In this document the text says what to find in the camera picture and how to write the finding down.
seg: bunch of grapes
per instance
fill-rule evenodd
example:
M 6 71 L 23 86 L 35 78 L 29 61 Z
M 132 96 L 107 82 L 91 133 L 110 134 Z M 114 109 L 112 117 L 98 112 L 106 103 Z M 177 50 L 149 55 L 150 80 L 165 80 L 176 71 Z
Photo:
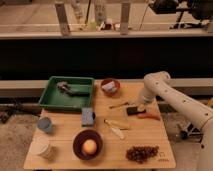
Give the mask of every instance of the bunch of grapes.
M 158 146 L 133 146 L 132 148 L 127 150 L 126 158 L 142 164 L 146 162 L 148 158 L 156 156 L 158 154 L 158 149 Z

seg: brown bowl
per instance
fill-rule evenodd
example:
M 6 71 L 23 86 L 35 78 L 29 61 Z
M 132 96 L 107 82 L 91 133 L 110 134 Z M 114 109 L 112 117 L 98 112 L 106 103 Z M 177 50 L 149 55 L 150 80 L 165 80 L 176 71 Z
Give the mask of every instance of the brown bowl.
M 82 152 L 82 145 L 88 139 L 94 140 L 97 144 L 97 150 L 92 155 L 88 155 Z M 90 129 L 80 132 L 75 137 L 73 142 L 74 153 L 79 159 L 82 159 L 82 160 L 91 160 L 95 158 L 101 152 L 102 146 L 103 146 L 103 141 L 99 133 Z
M 106 91 L 105 89 L 102 88 L 103 85 L 106 85 L 106 84 L 108 84 L 112 81 L 115 83 L 115 87 L 116 87 L 116 90 L 114 92 L 108 92 L 108 91 Z M 120 82 L 115 78 L 106 78 L 101 82 L 101 89 L 106 96 L 109 96 L 109 97 L 114 96 L 118 92 L 118 90 L 120 89 Z

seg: cable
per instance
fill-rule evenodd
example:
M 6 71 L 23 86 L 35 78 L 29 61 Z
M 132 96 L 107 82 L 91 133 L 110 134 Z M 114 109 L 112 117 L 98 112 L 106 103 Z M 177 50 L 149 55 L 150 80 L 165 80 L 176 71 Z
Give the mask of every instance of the cable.
M 86 19 L 85 19 L 85 24 L 88 23 L 91 1 L 92 0 L 89 0 L 89 4 L 88 4 L 88 7 L 87 7 L 87 15 L 86 15 Z
M 145 11 L 144 11 L 144 14 L 143 14 L 143 17 L 142 17 L 142 20 L 141 20 L 141 24 L 140 24 L 140 28 L 139 28 L 139 30 L 141 30 L 141 27 L 142 27 L 142 25 L 143 25 L 143 20 L 144 20 L 144 18 L 145 18 L 145 15 L 146 15 L 146 12 L 147 12 L 147 9 L 148 9 L 148 7 L 149 7 L 149 0 L 147 0 L 147 6 L 146 6 L 146 9 L 145 9 Z

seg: wooden board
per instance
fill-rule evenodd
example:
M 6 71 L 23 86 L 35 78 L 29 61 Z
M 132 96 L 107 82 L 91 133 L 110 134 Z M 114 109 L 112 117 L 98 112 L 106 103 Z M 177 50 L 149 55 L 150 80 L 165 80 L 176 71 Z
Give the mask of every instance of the wooden board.
M 126 107 L 109 109 L 109 106 L 125 101 L 135 101 L 143 87 L 139 82 L 121 82 L 121 91 L 115 97 L 106 97 L 100 89 L 100 82 L 96 81 L 93 108 L 96 113 L 93 128 L 81 127 L 81 115 L 68 113 L 54 113 L 43 110 L 42 116 L 48 116 L 53 123 L 53 134 L 47 135 L 36 129 L 34 138 L 46 136 L 50 139 L 55 151 L 54 159 L 47 161 L 41 157 L 27 154 L 25 169 L 147 169 L 174 168 L 175 160 L 166 135 L 164 123 L 152 119 L 138 119 L 128 116 Z M 156 101 L 147 106 L 150 113 L 160 115 Z M 125 140 L 120 140 L 111 132 L 104 119 L 116 119 L 128 122 L 130 130 L 123 130 Z M 103 149 L 99 156 L 91 161 L 81 161 L 73 153 L 72 145 L 75 136 L 84 129 L 95 129 L 103 138 Z M 156 146 L 158 156 L 147 163 L 138 164 L 125 158 L 126 150 L 132 146 Z

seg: egg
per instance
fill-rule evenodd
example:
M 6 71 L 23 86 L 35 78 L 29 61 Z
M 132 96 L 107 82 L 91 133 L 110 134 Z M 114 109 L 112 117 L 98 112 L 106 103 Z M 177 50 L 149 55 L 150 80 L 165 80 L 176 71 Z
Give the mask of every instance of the egg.
M 95 154 L 97 151 L 97 144 L 94 140 L 88 139 L 82 145 L 82 152 L 88 155 Z

